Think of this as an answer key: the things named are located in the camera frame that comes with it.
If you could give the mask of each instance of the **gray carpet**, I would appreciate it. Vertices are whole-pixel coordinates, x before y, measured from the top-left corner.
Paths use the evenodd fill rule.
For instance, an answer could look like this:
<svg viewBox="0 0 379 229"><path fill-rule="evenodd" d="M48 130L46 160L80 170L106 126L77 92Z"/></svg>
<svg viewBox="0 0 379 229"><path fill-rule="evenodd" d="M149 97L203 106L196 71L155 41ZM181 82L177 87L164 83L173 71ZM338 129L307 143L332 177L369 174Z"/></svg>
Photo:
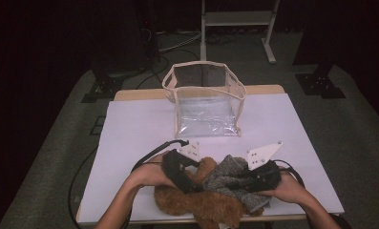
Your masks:
<svg viewBox="0 0 379 229"><path fill-rule="evenodd" d="M347 98L322 99L304 95L295 74L312 73L316 66L292 66L301 33L275 32L271 47L277 64L265 57L263 33L227 36L233 42L223 46L209 45L208 60L225 63L245 85L280 84L289 94L305 130L346 210L344 216L353 228L379 228L379 116L357 89L353 79L338 67L329 73L332 82ZM161 35L163 48L187 39L183 35ZM199 44L180 48L199 56ZM196 60L185 51L163 54L168 67L174 63ZM161 71L167 62L161 59L154 67ZM125 81L123 90L134 89L149 71ZM71 208L75 214L83 195L98 143L102 116L110 99L81 103L95 83L92 72L81 76L53 124L23 185L2 220L0 228L75 228L68 210L70 184L79 166L71 191ZM155 77L141 89L159 88ZM158 225L160 228L196 228L195 225ZM260 223L244 224L242 228L263 228ZM308 228L305 220L278 221L273 228Z"/></svg>

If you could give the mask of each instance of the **white table surface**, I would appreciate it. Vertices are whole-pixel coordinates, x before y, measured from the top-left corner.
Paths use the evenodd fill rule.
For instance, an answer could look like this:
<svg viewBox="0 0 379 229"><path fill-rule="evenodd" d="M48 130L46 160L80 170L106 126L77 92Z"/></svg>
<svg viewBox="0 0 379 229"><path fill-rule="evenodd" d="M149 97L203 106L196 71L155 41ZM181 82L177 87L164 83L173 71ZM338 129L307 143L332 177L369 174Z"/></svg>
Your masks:
<svg viewBox="0 0 379 229"><path fill-rule="evenodd" d="M246 157L249 149L281 141L284 145L273 159L290 163L303 178L306 189L322 202L329 213L344 213L287 94L248 95L240 117L240 127L241 137L186 139L198 141L201 156L211 156L217 162L222 161L226 155ZM110 102L77 221L97 222L135 163L157 146L173 139L174 104L167 99ZM162 213L154 203L153 194L153 187L145 187L138 192L132 223L193 221L191 214L174 217ZM304 214L298 205L275 198L269 205L264 209L265 217L292 219L292 216Z"/></svg>

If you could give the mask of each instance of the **brown plush toy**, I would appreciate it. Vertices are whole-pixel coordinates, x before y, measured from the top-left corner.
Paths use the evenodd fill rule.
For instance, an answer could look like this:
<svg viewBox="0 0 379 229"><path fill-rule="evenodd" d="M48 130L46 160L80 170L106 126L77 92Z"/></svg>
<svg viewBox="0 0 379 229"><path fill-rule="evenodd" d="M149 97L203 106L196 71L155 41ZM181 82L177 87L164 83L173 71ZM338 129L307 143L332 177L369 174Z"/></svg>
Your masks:
<svg viewBox="0 0 379 229"><path fill-rule="evenodd" d="M195 183L202 184L216 166L213 158L205 157L194 174L186 173ZM238 199L210 191L185 195L179 189L159 186L155 188L154 196L161 211L172 216L193 213L202 229L219 229L219 223L225 223L232 229L239 228L242 215L259 216L263 212L260 208L250 214Z"/></svg>

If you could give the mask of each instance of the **white shelf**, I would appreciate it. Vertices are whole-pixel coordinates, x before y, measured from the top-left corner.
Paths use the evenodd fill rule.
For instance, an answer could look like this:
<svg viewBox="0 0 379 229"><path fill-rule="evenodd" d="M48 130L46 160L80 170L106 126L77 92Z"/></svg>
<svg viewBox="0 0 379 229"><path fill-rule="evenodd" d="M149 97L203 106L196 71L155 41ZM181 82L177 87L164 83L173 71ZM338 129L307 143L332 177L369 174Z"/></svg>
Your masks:
<svg viewBox="0 0 379 229"><path fill-rule="evenodd" d="M255 26L269 25L271 10L207 12L205 26Z"/></svg>

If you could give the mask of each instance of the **clear vinyl box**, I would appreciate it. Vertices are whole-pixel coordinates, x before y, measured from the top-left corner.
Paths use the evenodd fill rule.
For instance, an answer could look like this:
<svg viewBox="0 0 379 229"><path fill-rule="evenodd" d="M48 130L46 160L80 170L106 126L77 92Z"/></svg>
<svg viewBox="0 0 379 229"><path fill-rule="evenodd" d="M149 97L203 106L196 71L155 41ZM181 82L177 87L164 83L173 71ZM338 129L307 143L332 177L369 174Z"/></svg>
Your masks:
<svg viewBox="0 0 379 229"><path fill-rule="evenodd" d="M175 103L175 137L241 136L239 118L246 90L225 64L173 65L162 87Z"/></svg>

